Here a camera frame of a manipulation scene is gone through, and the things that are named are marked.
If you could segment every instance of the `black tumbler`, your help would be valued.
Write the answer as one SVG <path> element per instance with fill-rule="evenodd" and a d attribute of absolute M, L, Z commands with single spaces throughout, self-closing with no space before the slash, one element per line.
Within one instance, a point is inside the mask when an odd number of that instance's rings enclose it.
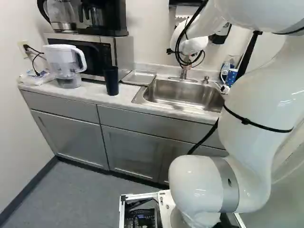
<path fill-rule="evenodd" d="M 104 69 L 106 90 L 110 96 L 118 94 L 118 67 L 111 66 Z"/>

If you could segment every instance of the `faucet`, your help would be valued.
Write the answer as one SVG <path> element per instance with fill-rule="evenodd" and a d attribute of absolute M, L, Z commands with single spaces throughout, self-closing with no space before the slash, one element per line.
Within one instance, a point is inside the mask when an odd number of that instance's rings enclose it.
<path fill-rule="evenodd" d="M 187 71 L 188 71 L 187 68 L 182 68 L 180 77 L 169 77 L 169 79 L 186 81 L 186 82 L 197 82 L 197 80 L 194 80 L 194 79 L 187 79 Z"/>

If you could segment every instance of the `stainless steel sink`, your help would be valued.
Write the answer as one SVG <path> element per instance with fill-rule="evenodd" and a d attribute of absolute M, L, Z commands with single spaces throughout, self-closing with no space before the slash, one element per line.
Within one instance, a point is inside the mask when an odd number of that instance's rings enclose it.
<path fill-rule="evenodd" d="M 201 82 L 156 78 L 147 88 L 142 87 L 132 102 L 175 110 L 220 113 L 224 98 L 219 86 L 213 82 L 202 85 Z"/>

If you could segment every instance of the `countertop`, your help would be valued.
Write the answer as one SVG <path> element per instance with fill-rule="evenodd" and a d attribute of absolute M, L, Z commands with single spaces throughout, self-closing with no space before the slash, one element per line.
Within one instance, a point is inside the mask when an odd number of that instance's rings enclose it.
<path fill-rule="evenodd" d="M 129 111 L 136 111 L 146 114 L 166 116 L 187 121 L 194 121 L 204 124 L 214 124 L 219 117 L 219 113 L 206 112 L 201 113 L 185 112 L 180 110 L 171 110 L 158 108 L 143 104 L 134 104 L 132 100 L 137 94 L 140 86 L 119 84 L 119 94 L 109 96 L 104 83 L 82 82 L 82 85 L 75 89 L 63 89 L 57 86 L 56 81 L 51 81 L 40 86 L 27 86 L 18 84 L 20 90 L 26 90 L 34 93 L 56 96 L 75 101 L 103 105 L 107 107 L 120 108 Z"/>

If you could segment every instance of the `gray carpet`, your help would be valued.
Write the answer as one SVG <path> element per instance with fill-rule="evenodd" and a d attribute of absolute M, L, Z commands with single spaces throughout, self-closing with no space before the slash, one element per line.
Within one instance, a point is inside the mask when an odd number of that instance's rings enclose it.
<path fill-rule="evenodd" d="M 59 162 L 3 228 L 117 228 L 121 194 L 155 191 Z"/>

